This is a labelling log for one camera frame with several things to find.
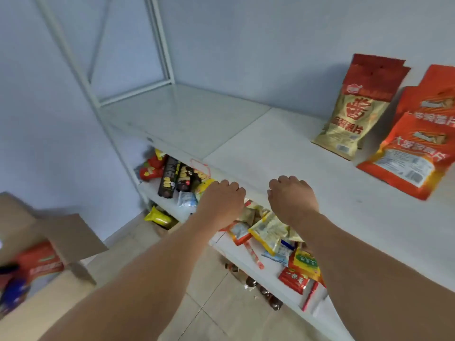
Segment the person's right hand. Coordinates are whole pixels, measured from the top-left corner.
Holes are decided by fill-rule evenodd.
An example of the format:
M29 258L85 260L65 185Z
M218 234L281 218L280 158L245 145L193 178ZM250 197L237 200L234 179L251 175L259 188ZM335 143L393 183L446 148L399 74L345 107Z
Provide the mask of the person's right hand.
M310 185L304 181L300 191L278 192L268 195L272 211L279 220L291 227L298 227L307 219L319 215L319 204Z

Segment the person's left forearm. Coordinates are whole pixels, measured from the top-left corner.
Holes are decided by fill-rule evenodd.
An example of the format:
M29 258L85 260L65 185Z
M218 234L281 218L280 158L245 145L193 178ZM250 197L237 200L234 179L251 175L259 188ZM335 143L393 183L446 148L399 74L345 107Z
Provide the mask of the person's left forearm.
M157 341L221 227L198 213L62 316L39 341Z

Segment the clear red-edged packet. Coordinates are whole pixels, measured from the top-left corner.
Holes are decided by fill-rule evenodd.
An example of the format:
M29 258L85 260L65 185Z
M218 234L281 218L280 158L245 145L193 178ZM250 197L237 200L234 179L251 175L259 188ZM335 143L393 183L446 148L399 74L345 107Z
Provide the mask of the clear red-edged packet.
M197 159L191 158L190 165L195 171L198 172L198 174L202 174L206 178L211 178L211 176L212 176L211 168L207 164L205 164Z

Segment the small white blue packet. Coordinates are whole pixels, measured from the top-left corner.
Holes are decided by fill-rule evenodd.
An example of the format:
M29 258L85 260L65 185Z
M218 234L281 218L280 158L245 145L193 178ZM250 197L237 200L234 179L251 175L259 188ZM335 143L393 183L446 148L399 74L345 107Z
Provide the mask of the small white blue packet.
M197 206L197 198L193 192L180 191L177 200L179 208L192 208Z

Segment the short black snack packet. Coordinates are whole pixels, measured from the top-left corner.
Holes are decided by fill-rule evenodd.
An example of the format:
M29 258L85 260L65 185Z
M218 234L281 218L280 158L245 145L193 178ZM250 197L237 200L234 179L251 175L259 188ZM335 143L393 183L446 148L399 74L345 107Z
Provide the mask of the short black snack packet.
M194 169L191 166L181 165L176 184L177 191L190 192L193 176Z

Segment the tall black snack packet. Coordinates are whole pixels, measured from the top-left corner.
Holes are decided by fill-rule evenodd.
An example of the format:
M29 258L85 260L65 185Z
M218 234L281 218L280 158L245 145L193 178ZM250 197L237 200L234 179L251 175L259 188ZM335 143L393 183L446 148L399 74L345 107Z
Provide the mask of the tall black snack packet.
M179 176L181 162L171 156L164 166L163 175L158 187L158 196L165 199L173 198Z

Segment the thin red stick packet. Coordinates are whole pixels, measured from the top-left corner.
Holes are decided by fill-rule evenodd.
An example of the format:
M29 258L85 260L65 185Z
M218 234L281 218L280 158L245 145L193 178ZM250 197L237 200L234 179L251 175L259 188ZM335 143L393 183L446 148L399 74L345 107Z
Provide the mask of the thin red stick packet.
M246 241L243 245L245 246L254 264L258 267L259 270L263 270L265 268L264 264L260 261L258 255L253 250L253 247L250 245L249 241Z

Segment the yellow and green snack packet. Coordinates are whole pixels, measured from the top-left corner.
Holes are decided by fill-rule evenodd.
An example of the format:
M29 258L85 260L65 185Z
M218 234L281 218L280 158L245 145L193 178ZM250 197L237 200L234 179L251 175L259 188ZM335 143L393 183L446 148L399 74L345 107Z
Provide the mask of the yellow and green snack packet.
M321 282L321 270L320 267L309 251L307 244L300 242L295 252L293 253L293 260L290 262L296 270L299 270L302 274L308 278Z

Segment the red and yellow snack packet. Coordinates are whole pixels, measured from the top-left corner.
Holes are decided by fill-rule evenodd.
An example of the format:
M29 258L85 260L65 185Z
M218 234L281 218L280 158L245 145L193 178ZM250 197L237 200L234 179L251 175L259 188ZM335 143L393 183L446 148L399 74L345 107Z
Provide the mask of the red and yellow snack packet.
M166 153L155 149L154 154L139 167L139 179L149 182L152 179L162 178L167 159L168 155Z

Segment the beige and red chip bag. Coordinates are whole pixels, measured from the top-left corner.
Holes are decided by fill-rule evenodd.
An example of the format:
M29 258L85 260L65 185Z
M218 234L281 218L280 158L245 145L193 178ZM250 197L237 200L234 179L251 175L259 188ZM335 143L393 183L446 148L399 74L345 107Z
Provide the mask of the beige and red chip bag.
M355 53L332 115L311 143L352 161L409 73L405 62Z

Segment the red flat snack packet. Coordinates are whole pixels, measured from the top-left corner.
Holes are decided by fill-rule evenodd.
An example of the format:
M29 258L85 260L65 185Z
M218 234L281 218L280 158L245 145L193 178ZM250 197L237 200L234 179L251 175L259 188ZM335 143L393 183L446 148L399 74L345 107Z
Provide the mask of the red flat snack packet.
M278 276L278 280L296 293L303 295L310 278L300 271L285 267Z

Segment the red and white narrow packet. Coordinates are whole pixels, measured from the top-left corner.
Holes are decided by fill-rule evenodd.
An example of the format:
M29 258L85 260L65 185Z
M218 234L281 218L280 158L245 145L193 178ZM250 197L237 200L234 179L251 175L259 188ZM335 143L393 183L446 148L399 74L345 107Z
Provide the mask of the red and white narrow packet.
M309 310L308 306L311 305L311 300L313 296L315 295L315 292L318 290L320 286L320 283L317 281L311 281L307 287L305 288L304 291L304 303L301 308L302 311L307 311Z

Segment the orange chip bag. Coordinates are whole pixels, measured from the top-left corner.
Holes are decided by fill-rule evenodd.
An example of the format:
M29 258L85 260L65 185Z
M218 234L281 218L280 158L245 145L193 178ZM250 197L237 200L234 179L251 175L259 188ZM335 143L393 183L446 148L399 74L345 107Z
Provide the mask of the orange chip bag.
M404 114L377 152L356 167L390 186L426 201L455 162L455 116Z
M392 125L407 113L455 128L455 67L432 64L419 85L404 87Z

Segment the brown cardboard box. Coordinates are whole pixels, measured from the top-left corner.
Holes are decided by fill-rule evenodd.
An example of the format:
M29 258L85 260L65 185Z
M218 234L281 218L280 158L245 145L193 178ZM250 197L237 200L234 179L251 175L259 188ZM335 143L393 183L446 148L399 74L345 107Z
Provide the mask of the brown cardboard box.
M38 341L94 290L82 262L107 250L79 214L40 215L0 193L0 341Z

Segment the red packet with green label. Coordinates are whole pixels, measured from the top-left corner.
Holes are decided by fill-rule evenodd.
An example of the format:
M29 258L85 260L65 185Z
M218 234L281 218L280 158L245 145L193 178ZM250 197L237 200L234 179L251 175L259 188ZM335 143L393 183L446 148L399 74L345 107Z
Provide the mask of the red packet with green label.
M20 266L20 277L25 278L28 284L41 276L60 273L65 269L63 261L49 241L20 252L14 260Z

